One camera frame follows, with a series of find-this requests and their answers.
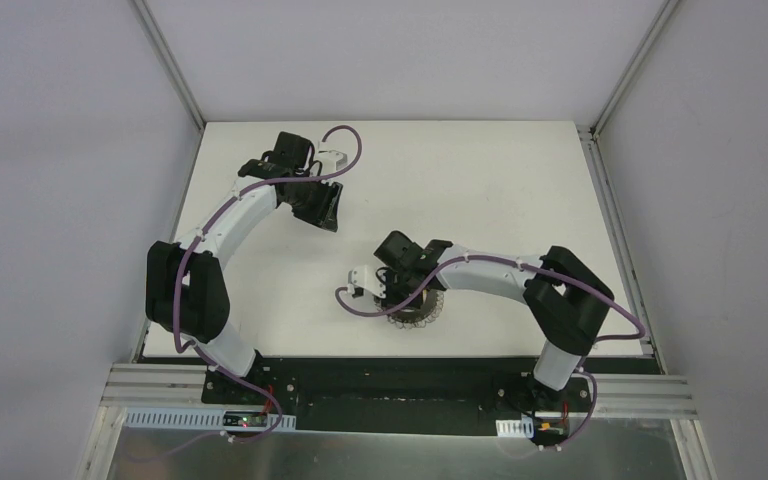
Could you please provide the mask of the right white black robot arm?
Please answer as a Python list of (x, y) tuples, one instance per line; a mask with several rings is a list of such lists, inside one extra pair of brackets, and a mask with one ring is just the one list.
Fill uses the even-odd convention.
[(448, 240), (426, 246), (391, 232), (374, 252), (384, 267), (382, 307), (403, 304), (395, 318), (413, 322), (433, 295), (473, 291), (525, 305), (545, 337), (527, 384), (543, 410), (567, 397), (567, 384), (590, 353), (615, 296), (571, 250), (553, 246), (536, 257), (470, 250)]

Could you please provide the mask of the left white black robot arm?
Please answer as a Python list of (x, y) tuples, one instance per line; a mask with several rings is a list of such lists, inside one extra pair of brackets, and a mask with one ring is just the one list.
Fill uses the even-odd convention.
[(271, 149), (239, 168), (213, 213), (147, 252), (147, 319), (172, 334), (176, 352), (194, 349), (230, 372), (226, 389), (241, 404), (263, 396), (265, 378), (252, 369), (257, 349), (231, 323), (224, 269), (254, 228), (282, 205), (306, 224), (337, 231), (343, 186), (336, 179), (359, 159), (329, 148), (325, 139), (314, 143), (282, 131)]

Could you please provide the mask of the metal disc with key rings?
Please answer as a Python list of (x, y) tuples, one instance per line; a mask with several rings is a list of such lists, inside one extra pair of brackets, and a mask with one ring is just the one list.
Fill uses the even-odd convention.
[[(383, 308), (383, 299), (373, 298), (379, 311)], [(423, 328), (433, 323), (441, 314), (444, 305), (444, 293), (439, 290), (423, 290), (403, 309), (386, 316), (388, 322), (397, 328)]]

